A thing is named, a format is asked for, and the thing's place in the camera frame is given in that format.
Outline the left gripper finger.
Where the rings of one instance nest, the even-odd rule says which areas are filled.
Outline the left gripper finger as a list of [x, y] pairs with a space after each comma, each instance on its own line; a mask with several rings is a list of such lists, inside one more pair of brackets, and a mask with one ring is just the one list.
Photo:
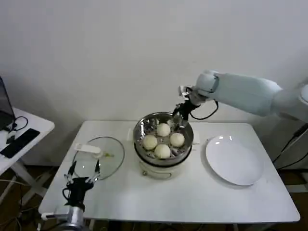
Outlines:
[[73, 174], [75, 172], [76, 163], [77, 163], [76, 161], [73, 161], [71, 167], [68, 170], [68, 173], [64, 175], [64, 178], [66, 180], [66, 184], [73, 183]]
[[86, 180], [86, 183], [95, 184], [100, 178], [100, 162], [97, 160], [94, 170], [94, 175]]

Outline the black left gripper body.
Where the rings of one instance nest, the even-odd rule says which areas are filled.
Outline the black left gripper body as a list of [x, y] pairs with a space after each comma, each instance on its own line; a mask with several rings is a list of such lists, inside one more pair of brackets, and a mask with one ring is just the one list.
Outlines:
[[84, 198], [86, 192], [93, 188], [92, 183], [86, 183], [87, 177], [73, 178], [73, 183], [67, 184], [63, 189], [63, 197], [68, 206], [85, 206]]

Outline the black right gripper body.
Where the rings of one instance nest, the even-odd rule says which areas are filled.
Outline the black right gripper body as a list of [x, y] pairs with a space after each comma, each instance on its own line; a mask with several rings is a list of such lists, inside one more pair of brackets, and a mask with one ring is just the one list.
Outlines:
[[194, 95], [186, 95], [185, 102], [180, 104], [179, 114], [184, 120], [189, 119], [190, 113], [200, 106], [200, 99]]

